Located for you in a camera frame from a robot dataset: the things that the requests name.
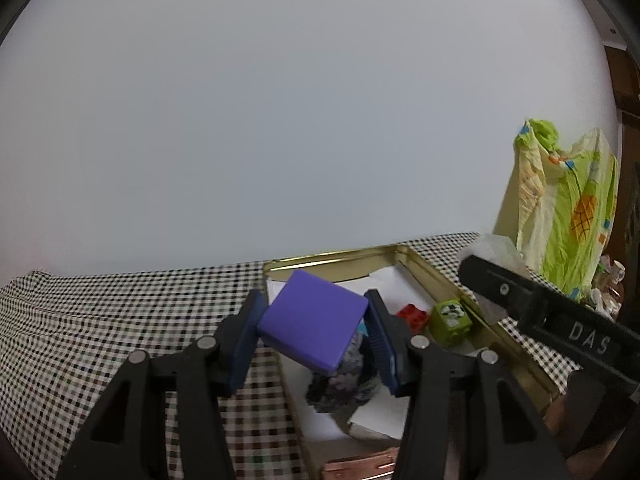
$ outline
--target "green toy block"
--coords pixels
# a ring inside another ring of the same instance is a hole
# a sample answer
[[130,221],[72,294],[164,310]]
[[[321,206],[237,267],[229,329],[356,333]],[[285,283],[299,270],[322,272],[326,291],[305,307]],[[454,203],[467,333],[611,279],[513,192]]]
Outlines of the green toy block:
[[462,342],[472,325],[460,302],[449,300],[433,307],[429,331],[439,345],[455,346]]

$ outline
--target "blue gripper pad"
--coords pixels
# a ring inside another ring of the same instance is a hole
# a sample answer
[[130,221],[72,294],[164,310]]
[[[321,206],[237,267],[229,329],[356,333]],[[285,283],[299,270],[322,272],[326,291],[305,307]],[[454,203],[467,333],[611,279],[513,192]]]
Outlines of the blue gripper pad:
[[268,304],[260,290],[252,290],[234,316],[223,319],[214,337],[219,349],[218,359],[209,377],[223,396],[233,395],[241,388],[258,343],[258,323]]
[[410,395],[419,377],[407,346],[413,333],[404,319],[389,313],[377,290],[368,290],[364,296],[369,300],[364,323],[382,383],[396,397]]

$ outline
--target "gingham fabric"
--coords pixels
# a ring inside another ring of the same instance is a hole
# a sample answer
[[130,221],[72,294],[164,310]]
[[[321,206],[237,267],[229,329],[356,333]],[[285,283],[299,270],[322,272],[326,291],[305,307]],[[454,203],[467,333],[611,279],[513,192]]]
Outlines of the gingham fabric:
[[[457,286],[460,286],[467,294],[475,299],[474,294],[458,281],[458,253],[478,237],[478,233],[440,235],[411,240],[406,242],[406,245],[414,249],[420,256],[442,272],[447,279],[454,282]],[[531,279],[559,292],[555,285],[549,283],[535,272],[531,273]],[[552,350],[548,346],[522,335],[516,328],[516,321],[510,317],[503,319],[500,325],[511,337],[522,345],[551,380],[556,383],[560,392],[564,393],[566,391],[566,380],[569,373],[577,370],[579,366],[571,361],[571,359]]]
[[[457,283],[456,255],[477,236],[407,244]],[[176,352],[213,333],[259,286],[261,270],[262,262],[70,278],[34,271],[0,289],[0,428],[27,467],[53,479],[127,355]],[[575,364],[518,334],[513,321],[503,325],[564,390]],[[285,399],[273,351],[258,348],[244,388],[220,402],[239,478],[308,478]],[[175,400],[166,403],[167,462],[180,479]]]

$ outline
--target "screw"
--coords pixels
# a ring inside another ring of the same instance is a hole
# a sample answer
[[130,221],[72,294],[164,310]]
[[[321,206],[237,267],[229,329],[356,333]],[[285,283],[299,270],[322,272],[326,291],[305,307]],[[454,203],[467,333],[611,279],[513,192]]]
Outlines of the screw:
[[129,354],[129,362],[135,365],[139,365],[146,359],[146,352],[142,350],[136,350]]
[[495,365],[498,362],[498,354],[493,350],[484,350],[480,354],[480,358],[488,365]]
[[420,350],[424,350],[425,348],[427,348],[427,346],[429,346],[429,344],[430,344],[429,338],[423,335],[414,335],[411,338],[411,346],[414,348],[419,348]]
[[201,337],[200,339],[198,339],[198,342],[196,343],[196,345],[198,345],[198,348],[200,348],[201,350],[209,350],[210,348],[213,348],[217,344],[218,342],[216,341],[216,338],[211,335],[206,335],[204,337]]

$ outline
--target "crumpled fabric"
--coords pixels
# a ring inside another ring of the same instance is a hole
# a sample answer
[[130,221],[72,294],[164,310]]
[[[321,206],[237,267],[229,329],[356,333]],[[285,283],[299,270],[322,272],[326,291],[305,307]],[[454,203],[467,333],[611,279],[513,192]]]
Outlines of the crumpled fabric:
[[380,387],[369,337],[356,332],[338,369],[330,377],[314,372],[306,402],[318,413],[334,413],[345,406],[363,406]]
[[599,128],[565,152],[553,123],[530,119],[515,145],[517,249],[529,268],[575,297],[591,284],[611,234],[618,161]]

